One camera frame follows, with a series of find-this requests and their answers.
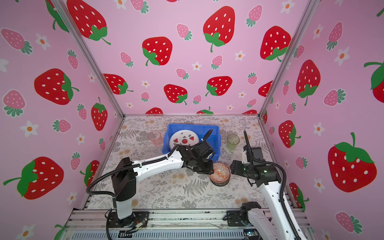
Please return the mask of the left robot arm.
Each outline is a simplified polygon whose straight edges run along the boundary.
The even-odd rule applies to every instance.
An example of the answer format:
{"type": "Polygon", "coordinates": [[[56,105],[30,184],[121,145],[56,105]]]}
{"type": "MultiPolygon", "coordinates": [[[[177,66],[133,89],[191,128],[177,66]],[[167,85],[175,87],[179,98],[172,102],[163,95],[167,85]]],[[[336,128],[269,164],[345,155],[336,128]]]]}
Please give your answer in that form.
{"type": "Polygon", "coordinates": [[[133,215],[132,199],[137,192],[137,184],[144,179],[162,172],[187,168],[198,174],[214,173],[214,149],[207,141],[193,146],[176,145],[169,153],[142,161],[131,161],[124,158],[112,174],[115,192],[114,207],[119,220],[133,215]]]}

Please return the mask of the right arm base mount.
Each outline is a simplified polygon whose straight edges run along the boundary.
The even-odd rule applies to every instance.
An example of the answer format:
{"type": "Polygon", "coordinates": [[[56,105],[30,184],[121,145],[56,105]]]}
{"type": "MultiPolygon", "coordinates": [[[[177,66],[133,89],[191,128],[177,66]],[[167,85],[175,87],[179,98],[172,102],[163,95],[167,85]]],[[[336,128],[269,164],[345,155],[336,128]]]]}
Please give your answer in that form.
{"type": "Polygon", "coordinates": [[[260,227],[269,223],[269,218],[262,209],[227,211],[223,217],[230,227],[260,227]]]}

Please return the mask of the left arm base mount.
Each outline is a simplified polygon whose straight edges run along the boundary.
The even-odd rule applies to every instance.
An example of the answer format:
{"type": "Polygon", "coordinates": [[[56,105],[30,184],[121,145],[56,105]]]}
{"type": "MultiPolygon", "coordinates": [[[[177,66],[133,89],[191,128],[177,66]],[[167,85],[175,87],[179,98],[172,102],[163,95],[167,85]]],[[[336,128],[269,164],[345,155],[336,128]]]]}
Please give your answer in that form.
{"type": "Polygon", "coordinates": [[[116,211],[112,211],[107,226],[110,228],[146,228],[150,212],[134,211],[130,216],[120,220],[116,211]]]}

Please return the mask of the white watermelon plate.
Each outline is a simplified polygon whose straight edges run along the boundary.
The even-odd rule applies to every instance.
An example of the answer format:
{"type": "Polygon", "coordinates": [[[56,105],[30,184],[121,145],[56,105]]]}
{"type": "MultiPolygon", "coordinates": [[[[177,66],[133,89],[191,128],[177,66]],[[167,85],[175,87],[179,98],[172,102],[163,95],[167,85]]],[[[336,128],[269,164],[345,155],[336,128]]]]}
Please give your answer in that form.
{"type": "Polygon", "coordinates": [[[200,139],[195,132],[191,130],[180,130],[171,136],[169,140],[169,147],[172,149],[176,145],[193,146],[199,143],[199,141],[200,139]]]}

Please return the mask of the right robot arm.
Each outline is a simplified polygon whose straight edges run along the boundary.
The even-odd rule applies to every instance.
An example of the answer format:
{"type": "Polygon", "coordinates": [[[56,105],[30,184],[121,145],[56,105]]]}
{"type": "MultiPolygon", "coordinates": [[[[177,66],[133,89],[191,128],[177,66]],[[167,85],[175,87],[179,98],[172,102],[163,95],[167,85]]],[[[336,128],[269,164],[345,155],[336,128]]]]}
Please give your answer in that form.
{"type": "Polygon", "coordinates": [[[263,194],[272,215],[271,223],[257,202],[242,204],[239,218],[253,226],[263,240],[305,240],[294,213],[285,197],[287,176],[278,164],[267,162],[260,147],[244,147],[241,161],[233,161],[231,174],[244,177],[250,186],[263,194]]]}

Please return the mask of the red patterned bowl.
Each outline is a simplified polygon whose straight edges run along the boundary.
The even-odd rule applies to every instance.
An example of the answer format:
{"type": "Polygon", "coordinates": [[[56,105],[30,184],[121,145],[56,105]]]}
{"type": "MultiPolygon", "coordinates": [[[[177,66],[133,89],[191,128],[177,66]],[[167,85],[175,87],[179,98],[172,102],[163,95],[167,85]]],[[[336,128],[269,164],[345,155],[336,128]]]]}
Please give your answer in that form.
{"type": "Polygon", "coordinates": [[[211,182],[218,187],[227,185],[231,177],[229,167],[223,163],[214,163],[213,168],[214,173],[209,175],[211,182]]]}

